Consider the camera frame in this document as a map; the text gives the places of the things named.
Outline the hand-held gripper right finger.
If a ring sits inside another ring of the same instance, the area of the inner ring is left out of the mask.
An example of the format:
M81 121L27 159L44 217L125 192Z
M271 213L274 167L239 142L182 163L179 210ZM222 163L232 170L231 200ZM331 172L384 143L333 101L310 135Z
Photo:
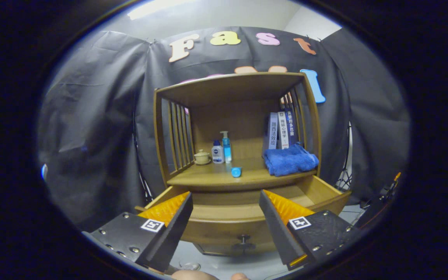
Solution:
M315 212L268 190L261 190L259 206L289 270L325 262L361 235L359 228L329 210Z

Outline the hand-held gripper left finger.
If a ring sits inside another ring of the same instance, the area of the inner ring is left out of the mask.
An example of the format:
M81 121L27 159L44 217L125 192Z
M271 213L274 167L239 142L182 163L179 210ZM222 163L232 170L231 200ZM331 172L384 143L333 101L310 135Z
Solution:
M192 211L192 193L185 192L140 214L121 213L92 231L90 240L131 263L164 272Z

